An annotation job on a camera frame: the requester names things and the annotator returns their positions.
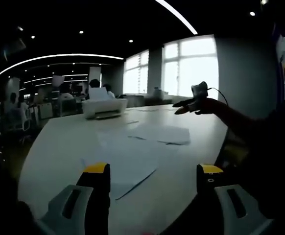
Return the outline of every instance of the office chair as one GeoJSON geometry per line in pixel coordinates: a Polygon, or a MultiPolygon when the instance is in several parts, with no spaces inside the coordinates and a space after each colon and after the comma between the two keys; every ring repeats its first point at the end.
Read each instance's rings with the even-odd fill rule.
{"type": "MultiPolygon", "coordinates": [[[[27,109],[26,110],[26,119],[22,118],[22,109],[17,108],[11,110],[5,117],[5,124],[4,124],[4,129],[6,132],[26,132],[27,130],[30,129],[30,121],[29,121],[29,116],[30,116],[30,111],[27,109]]],[[[25,140],[30,140],[30,135],[24,135],[19,142],[22,142],[24,144],[25,140]]]]}
{"type": "Polygon", "coordinates": [[[75,99],[62,100],[60,102],[60,117],[77,114],[75,99]]]}

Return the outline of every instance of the ceiling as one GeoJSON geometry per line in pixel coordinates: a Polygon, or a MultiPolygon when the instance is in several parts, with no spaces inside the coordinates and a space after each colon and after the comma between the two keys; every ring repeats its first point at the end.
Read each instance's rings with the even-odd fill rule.
{"type": "MultiPolygon", "coordinates": [[[[263,16],[259,0],[166,2],[189,21],[198,35],[257,35],[272,30],[271,20],[263,16]]],[[[11,48],[11,43],[18,39],[26,48],[7,55],[7,60],[1,49],[0,72],[24,60],[55,54],[85,53],[127,58],[194,35],[156,0],[13,1],[2,4],[1,24],[2,48],[11,48]]],[[[90,56],[34,60],[2,73],[0,83],[15,76],[21,79],[22,88],[30,85],[27,81],[50,77],[53,72],[57,75],[87,74],[89,66],[105,67],[120,62],[90,56]]],[[[72,78],[85,79],[83,76],[72,78]]]]}

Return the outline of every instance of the desk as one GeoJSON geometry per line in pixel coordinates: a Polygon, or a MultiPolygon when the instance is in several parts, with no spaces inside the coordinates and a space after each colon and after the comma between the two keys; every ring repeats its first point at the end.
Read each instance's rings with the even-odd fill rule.
{"type": "Polygon", "coordinates": [[[176,146],[175,158],[122,199],[111,200],[109,234],[160,233],[189,205],[196,195],[196,166],[216,161],[227,127],[215,115],[174,115],[171,105],[129,108],[125,113],[106,120],[85,120],[83,115],[49,120],[28,153],[19,181],[18,198],[29,204],[36,218],[47,212],[48,202],[63,188],[76,184],[79,158],[99,145],[96,132],[132,120],[189,128],[191,143],[176,146]]]}

